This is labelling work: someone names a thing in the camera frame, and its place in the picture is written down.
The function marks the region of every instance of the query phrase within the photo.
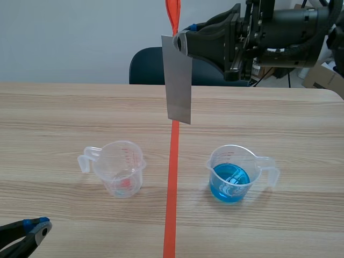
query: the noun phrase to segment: orange strap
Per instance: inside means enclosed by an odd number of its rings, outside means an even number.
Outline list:
[[[180,0],[165,0],[167,15],[170,19],[173,35],[177,34],[181,13]],[[178,183],[179,121],[172,121],[170,160],[168,168],[165,235],[163,258],[175,258],[176,255],[176,219],[177,219],[177,183]]]
[[[177,34],[179,27],[179,17],[181,14],[180,0],[165,0],[168,18],[170,19],[173,36]]]

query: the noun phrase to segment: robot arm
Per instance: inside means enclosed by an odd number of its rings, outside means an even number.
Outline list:
[[[206,23],[194,24],[174,37],[183,54],[204,60],[220,70],[226,81],[251,77],[253,58],[261,66],[312,67],[325,35],[338,20],[327,44],[341,75],[344,19],[338,19],[343,0],[331,0],[318,9],[274,11],[275,0],[246,0],[245,17],[240,4]]]

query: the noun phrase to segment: chair backrest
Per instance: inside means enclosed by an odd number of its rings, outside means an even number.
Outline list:
[[[130,64],[130,84],[164,85],[162,47],[145,48],[136,53]],[[247,87],[248,82],[226,82],[215,67],[192,60],[192,85]]]

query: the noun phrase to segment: wood grain surface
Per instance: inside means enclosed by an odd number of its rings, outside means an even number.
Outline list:
[[[181,125],[177,258],[343,257],[344,102],[317,89],[193,87]],[[0,225],[48,216],[32,257],[162,257],[171,121],[163,86],[0,83]],[[84,147],[131,140],[144,152],[135,196],[81,174]],[[242,145],[276,159],[245,199],[208,190],[211,152]]]

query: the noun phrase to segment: plastic measuring cup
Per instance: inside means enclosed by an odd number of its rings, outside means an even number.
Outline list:
[[[206,166],[210,169],[210,190],[215,197],[235,203],[245,196],[263,171],[268,172],[269,186],[274,187],[280,176],[275,160],[258,157],[238,145],[224,145],[210,156]]]
[[[142,186],[142,171],[146,167],[139,146],[130,141],[116,141],[103,148],[86,147],[77,158],[82,173],[93,172],[105,188],[116,197],[130,197]]]

